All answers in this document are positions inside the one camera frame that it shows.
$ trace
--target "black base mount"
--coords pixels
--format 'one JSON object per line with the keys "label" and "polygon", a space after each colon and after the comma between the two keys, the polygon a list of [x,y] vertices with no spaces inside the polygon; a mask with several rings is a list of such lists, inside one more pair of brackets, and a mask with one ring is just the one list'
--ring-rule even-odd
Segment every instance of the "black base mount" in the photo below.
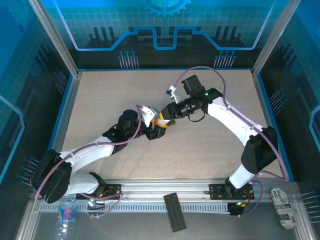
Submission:
{"label": "black base mount", "polygon": [[230,187],[227,183],[225,184],[210,184],[209,191],[210,200],[239,200],[244,201],[255,199],[255,194],[252,185],[247,183],[240,189]]}
{"label": "black base mount", "polygon": [[[96,188],[96,190],[93,193],[88,195],[95,198],[102,198],[102,197],[108,197],[111,195],[119,194],[121,192],[121,184],[106,184],[106,182],[95,172],[90,172],[90,174],[98,180],[99,186]],[[115,196],[110,199],[118,200],[119,198],[120,196]],[[77,194],[76,199],[83,200],[88,198],[85,196],[82,196],[81,194]]]}

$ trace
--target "blue enclosure wall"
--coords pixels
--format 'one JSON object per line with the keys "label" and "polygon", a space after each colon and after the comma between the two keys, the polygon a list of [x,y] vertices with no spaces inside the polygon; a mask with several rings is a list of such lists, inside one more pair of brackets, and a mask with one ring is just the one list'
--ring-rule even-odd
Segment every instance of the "blue enclosure wall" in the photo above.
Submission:
{"label": "blue enclosure wall", "polygon": [[302,0],[261,77],[300,189],[320,188],[320,2]]}
{"label": "blue enclosure wall", "polygon": [[0,239],[11,240],[32,190],[24,157],[47,150],[70,74],[27,0],[0,0],[0,23]]}
{"label": "blue enclosure wall", "polygon": [[252,68],[286,0],[44,0],[80,69]]}

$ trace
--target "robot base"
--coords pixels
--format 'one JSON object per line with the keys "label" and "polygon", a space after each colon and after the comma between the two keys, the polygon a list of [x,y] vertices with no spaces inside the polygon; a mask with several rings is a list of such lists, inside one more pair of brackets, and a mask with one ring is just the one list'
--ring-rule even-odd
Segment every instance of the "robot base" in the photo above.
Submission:
{"label": "robot base", "polygon": [[244,201],[249,199],[255,199],[255,194],[251,184],[246,184],[240,189],[233,189],[229,193],[226,190],[226,184],[210,184],[209,191],[210,200],[239,200]]}

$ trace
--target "bottle label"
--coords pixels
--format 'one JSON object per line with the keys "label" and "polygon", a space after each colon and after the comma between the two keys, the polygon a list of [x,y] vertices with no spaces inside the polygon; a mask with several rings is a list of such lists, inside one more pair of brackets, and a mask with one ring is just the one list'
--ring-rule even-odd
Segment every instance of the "bottle label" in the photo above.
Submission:
{"label": "bottle label", "polygon": [[75,221],[76,220],[76,207],[59,208],[58,222],[59,221]]}

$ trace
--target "glass panel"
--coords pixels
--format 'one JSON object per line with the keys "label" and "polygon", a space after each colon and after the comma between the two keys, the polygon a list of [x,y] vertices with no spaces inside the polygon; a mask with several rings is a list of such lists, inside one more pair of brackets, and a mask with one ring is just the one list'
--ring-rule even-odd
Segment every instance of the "glass panel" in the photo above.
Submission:
{"label": "glass panel", "polygon": [[252,68],[286,0],[44,0],[80,69]]}
{"label": "glass panel", "polygon": [[[183,213],[187,228],[174,234],[167,213],[111,213],[99,220],[76,215],[75,240],[295,240],[295,232],[280,226],[272,203],[260,203],[248,220],[221,214]],[[55,234],[57,213],[42,212],[34,240]]]}
{"label": "glass panel", "polygon": [[0,0],[0,32],[0,239],[11,240],[32,191],[24,157],[47,150],[70,74],[27,0]]}
{"label": "glass panel", "polygon": [[320,188],[319,26],[319,1],[301,1],[260,73],[302,193]]}

